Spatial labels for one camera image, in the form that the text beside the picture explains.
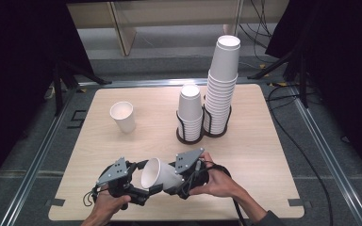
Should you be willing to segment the light wooden bench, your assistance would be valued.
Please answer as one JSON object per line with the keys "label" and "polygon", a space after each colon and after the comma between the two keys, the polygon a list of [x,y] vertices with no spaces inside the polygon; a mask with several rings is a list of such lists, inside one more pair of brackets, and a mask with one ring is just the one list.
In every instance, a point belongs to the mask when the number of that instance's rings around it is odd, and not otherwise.
{"label": "light wooden bench", "polygon": [[239,24],[275,24],[289,0],[130,0],[69,3],[78,29],[113,28],[123,56],[141,26],[220,24],[235,35]]}

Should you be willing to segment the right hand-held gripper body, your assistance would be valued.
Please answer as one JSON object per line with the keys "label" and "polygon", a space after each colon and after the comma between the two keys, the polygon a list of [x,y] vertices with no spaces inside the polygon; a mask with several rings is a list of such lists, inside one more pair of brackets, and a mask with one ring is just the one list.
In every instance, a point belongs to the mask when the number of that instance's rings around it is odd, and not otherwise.
{"label": "right hand-held gripper body", "polygon": [[175,173],[182,176],[182,184],[175,189],[175,193],[181,199],[186,200],[192,189],[208,182],[206,164],[200,159],[204,151],[204,148],[198,148],[176,156]]}

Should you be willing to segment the person's left hand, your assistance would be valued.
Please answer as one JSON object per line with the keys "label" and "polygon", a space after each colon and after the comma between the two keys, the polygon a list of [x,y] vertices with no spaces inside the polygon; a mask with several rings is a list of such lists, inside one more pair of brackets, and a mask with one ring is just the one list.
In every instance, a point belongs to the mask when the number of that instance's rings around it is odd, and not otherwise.
{"label": "person's left hand", "polygon": [[119,198],[112,197],[108,192],[107,186],[103,186],[88,217],[97,216],[98,218],[106,218],[110,221],[130,201],[131,198],[128,195],[123,195]]}

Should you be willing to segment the short stack of white cups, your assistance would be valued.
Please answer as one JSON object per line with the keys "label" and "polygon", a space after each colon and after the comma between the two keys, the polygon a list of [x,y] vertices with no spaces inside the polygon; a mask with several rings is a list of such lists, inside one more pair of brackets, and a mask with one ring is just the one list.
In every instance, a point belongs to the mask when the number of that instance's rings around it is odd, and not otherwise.
{"label": "short stack of white cups", "polygon": [[203,120],[201,91],[197,85],[189,83],[181,88],[176,113],[178,135],[184,142],[195,142],[201,136]]}

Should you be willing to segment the tall stack of white cups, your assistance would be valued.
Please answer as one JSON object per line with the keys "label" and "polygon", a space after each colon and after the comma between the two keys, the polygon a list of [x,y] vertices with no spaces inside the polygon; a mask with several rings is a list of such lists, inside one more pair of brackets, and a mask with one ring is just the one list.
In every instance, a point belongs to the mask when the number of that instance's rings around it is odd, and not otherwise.
{"label": "tall stack of white cups", "polygon": [[205,131],[221,136],[227,128],[231,102],[238,78],[239,38],[223,35],[217,39],[208,71],[205,96]]}

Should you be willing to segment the white paper cup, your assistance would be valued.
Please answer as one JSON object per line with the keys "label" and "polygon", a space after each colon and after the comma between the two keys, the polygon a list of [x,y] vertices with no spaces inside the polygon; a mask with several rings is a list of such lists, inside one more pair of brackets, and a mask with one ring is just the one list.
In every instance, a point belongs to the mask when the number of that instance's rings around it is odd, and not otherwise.
{"label": "white paper cup", "polygon": [[135,130],[134,106],[131,103],[123,101],[114,104],[109,110],[109,115],[123,133],[129,134]]}
{"label": "white paper cup", "polygon": [[158,158],[151,158],[142,170],[140,183],[143,188],[163,185],[163,189],[167,190],[180,186],[183,177],[175,173],[175,167]]}

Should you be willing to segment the black wire cup holder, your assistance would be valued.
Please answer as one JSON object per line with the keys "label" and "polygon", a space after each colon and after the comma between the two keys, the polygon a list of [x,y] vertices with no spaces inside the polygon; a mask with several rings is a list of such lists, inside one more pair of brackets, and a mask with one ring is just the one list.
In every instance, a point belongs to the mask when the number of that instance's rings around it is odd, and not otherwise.
{"label": "black wire cup holder", "polygon": [[179,95],[176,136],[185,144],[195,144],[203,136],[221,137],[227,131],[231,113],[230,103],[215,105],[214,99],[209,97],[202,104],[199,94],[192,97]]}

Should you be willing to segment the black metal stand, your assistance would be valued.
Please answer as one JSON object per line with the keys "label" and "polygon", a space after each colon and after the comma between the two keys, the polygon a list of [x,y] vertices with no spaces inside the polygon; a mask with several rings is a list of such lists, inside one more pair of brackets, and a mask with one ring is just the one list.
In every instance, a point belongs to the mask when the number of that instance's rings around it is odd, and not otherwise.
{"label": "black metal stand", "polygon": [[99,85],[110,84],[110,81],[99,78],[93,72],[89,72],[88,70],[78,67],[69,61],[58,59],[55,63],[55,67],[53,68],[56,116],[58,116],[64,108],[62,85],[65,85],[67,89],[77,89],[79,87],[79,83],[74,77],[76,74],[80,74]]}
{"label": "black metal stand", "polygon": [[295,78],[298,78],[299,99],[304,107],[308,107],[306,94],[306,59],[304,47],[300,44],[297,44],[290,52],[276,60],[269,67],[266,67],[255,75],[248,76],[248,79],[261,79],[283,64],[287,65],[283,73],[284,80],[286,82],[292,82]]}

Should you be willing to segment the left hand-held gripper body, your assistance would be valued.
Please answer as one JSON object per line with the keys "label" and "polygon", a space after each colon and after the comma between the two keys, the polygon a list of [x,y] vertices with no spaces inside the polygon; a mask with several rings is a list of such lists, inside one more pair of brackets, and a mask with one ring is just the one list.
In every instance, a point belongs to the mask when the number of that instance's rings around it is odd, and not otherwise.
{"label": "left hand-held gripper body", "polygon": [[108,166],[96,182],[97,187],[107,186],[114,198],[128,195],[131,203],[143,206],[149,198],[148,191],[132,185],[132,175],[137,170],[136,162],[129,162],[120,157]]}

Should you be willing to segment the aluminium floor rail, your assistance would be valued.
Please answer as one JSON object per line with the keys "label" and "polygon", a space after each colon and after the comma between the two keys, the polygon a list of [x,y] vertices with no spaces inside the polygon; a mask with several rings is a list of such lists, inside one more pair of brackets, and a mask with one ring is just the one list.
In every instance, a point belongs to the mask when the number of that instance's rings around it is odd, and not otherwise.
{"label": "aluminium floor rail", "polygon": [[[122,89],[122,88],[152,88],[152,87],[181,87],[184,84],[193,83],[198,86],[207,84],[207,78],[185,78],[185,79],[156,79],[156,80],[124,80],[111,81],[109,84],[98,84],[96,82],[81,82],[80,89]],[[237,84],[269,84],[269,79],[248,79],[239,77]]]}
{"label": "aluminium floor rail", "polygon": [[59,111],[52,113],[50,118],[45,121],[48,127],[43,133],[41,142],[32,153],[25,152],[25,154],[29,154],[31,156],[27,167],[23,170],[0,169],[0,179],[18,180],[20,182],[18,186],[9,185],[9,187],[13,189],[13,198],[10,200],[5,214],[0,220],[0,226],[13,226],[15,224],[32,186],[38,177],[42,163],[49,153],[58,129],[62,124],[67,108],[76,94],[76,90],[62,91],[61,94],[65,96],[63,106]]}
{"label": "aluminium floor rail", "polygon": [[359,226],[362,226],[362,201],[356,192],[356,189],[338,163],[332,149],[321,132],[321,129],[315,122],[309,109],[304,106],[301,100],[298,100],[296,105],[306,127],[308,128],[321,153],[325,164],[331,172],[345,202],[351,210],[355,221]]}

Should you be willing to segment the black curtain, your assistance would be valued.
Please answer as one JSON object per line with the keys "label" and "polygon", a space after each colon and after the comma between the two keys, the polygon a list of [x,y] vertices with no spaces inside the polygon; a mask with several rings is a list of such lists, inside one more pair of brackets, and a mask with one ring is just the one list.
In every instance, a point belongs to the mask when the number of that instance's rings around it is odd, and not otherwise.
{"label": "black curtain", "polygon": [[[288,0],[266,53],[292,50],[320,0]],[[362,159],[362,0],[323,0],[319,28],[309,35],[307,70]]]}
{"label": "black curtain", "polygon": [[72,0],[0,0],[0,167],[35,116],[60,62],[92,73]]}

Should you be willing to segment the person's right hand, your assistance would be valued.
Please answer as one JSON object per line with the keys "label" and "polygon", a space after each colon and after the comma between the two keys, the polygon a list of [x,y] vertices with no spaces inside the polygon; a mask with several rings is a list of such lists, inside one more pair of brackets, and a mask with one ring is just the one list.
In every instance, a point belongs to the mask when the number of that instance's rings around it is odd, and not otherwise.
{"label": "person's right hand", "polygon": [[220,198],[238,200],[243,197],[246,190],[237,184],[230,176],[220,169],[214,169],[213,160],[208,152],[200,155],[208,167],[208,182],[203,186],[196,186],[189,191],[190,195],[208,194]]}

